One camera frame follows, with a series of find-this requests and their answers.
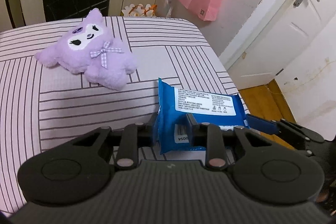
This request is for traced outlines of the blue wet wipes pack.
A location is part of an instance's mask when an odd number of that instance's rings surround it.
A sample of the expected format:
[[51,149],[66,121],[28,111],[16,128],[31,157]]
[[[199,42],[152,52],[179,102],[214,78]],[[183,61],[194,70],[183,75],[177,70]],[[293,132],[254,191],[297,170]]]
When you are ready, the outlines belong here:
[[212,123],[221,129],[248,126],[247,115],[239,95],[223,95],[173,87],[158,80],[159,109],[155,129],[160,153],[171,151],[204,151],[199,145],[190,145],[187,116],[197,123]]

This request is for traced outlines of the purple Kuromi plush toy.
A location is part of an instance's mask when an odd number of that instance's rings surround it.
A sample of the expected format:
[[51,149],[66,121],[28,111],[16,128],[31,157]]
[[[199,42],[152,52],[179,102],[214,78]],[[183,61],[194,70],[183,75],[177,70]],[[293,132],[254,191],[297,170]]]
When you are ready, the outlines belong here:
[[97,8],[35,58],[45,67],[60,65],[72,74],[82,73],[90,83],[113,90],[123,89],[137,68],[127,43],[113,36]]

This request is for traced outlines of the striped pink bed sheet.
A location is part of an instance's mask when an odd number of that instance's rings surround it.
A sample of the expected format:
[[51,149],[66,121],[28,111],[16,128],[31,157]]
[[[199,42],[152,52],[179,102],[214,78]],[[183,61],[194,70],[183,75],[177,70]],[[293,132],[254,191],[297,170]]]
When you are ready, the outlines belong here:
[[221,94],[238,90],[191,22],[173,18],[106,17],[103,23],[134,53],[137,70],[121,91],[89,83],[34,55],[79,24],[77,19],[1,33],[1,212],[25,204],[17,182],[27,159],[100,126],[122,129],[158,110],[157,82]]

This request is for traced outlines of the colourful cartoon gift bag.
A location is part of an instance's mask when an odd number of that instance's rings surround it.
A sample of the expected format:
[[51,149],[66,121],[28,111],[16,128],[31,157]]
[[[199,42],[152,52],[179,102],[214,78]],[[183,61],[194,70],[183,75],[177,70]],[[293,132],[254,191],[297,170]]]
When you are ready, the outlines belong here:
[[121,14],[124,17],[154,17],[156,9],[157,5],[130,4],[122,9]]

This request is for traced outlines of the white door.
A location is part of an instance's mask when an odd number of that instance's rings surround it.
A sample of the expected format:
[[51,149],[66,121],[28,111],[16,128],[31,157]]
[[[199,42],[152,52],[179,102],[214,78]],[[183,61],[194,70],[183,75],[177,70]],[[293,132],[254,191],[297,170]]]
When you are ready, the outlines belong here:
[[237,89],[272,81],[335,15],[335,0],[261,0],[221,54]]

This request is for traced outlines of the clear plastic gift bag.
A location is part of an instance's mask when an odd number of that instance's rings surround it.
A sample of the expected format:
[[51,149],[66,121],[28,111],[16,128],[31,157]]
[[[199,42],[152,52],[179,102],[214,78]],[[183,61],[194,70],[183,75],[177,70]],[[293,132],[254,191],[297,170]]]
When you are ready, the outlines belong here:
[[174,0],[164,0],[163,7],[165,9],[164,12],[165,18],[171,18],[174,8]]

